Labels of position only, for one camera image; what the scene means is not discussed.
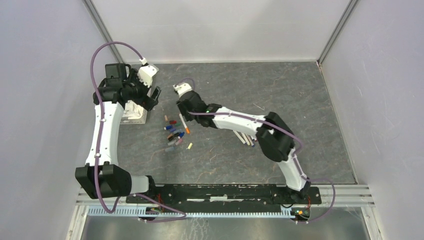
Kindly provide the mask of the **orange capped marker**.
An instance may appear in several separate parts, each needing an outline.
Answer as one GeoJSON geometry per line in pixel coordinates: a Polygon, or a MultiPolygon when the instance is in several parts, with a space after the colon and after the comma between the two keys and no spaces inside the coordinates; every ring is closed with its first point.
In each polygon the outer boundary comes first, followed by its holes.
{"type": "Polygon", "coordinates": [[[186,132],[187,134],[190,134],[190,130],[189,130],[189,128],[188,128],[188,125],[186,124],[186,121],[185,121],[185,119],[184,119],[184,117],[183,117],[183,115],[182,115],[181,113],[179,114],[179,118],[180,118],[180,121],[181,121],[181,123],[182,123],[182,125],[183,125],[184,129],[185,129],[185,132],[186,132]]]}

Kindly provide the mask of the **light blue cap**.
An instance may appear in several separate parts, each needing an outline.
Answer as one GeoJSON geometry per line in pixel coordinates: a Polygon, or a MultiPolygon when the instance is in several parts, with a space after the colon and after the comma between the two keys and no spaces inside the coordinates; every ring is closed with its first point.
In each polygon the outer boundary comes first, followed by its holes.
{"type": "Polygon", "coordinates": [[[176,129],[176,130],[172,131],[172,133],[175,134],[175,133],[180,133],[182,131],[183,131],[182,128],[179,128],[179,129],[176,129]]]}

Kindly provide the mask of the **green capped marker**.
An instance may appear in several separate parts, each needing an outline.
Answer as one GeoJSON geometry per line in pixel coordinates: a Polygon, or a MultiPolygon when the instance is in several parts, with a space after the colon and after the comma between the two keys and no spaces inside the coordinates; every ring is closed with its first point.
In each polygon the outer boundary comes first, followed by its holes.
{"type": "Polygon", "coordinates": [[[243,137],[243,139],[244,139],[245,143],[246,143],[248,146],[250,146],[250,145],[251,145],[251,143],[250,143],[250,140],[249,140],[249,138],[247,137],[247,135],[246,135],[245,133],[242,133],[241,135],[242,135],[242,137],[243,137]]]}

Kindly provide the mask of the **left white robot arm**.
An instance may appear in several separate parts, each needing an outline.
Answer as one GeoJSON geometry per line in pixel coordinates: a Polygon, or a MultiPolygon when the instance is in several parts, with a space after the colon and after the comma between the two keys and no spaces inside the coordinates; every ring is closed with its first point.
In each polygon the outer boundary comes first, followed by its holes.
{"type": "Polygon", "coordinates": [[[129,64],[105,65],[106,77],[93,93],[95,127],[92,145],[85,165],[75,170],[75,178],[91,199],[97,199],[97,189],[103,198],[126,197],[138,193],[145,204],[153,203],[157,190],[150,186],[151,176],[131,176],[119,167],[119,128],[125,107],[133,102],[150,111],[158,104],[161,89],[152,89],[158,69],[146,63],[136,69],[129,64]]]}

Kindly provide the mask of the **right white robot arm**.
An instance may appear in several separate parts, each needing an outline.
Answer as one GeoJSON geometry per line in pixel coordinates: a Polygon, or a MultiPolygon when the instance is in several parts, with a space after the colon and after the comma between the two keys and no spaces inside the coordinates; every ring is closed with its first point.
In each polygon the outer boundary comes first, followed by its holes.
{"type": "Polygon", "coordinates": [[[302,204],[309,198],[308,177],[302,170],[295,143],[301,140],[275,112],[252,115],[231,110],[220,104],[206,104],[200,95],[188,89],[174,89],[176,105],[186,121],[196,121],[206,128],[232,130],[254,137],[262,153],[281,169],[289,188],[289,199],[302,204]]]}

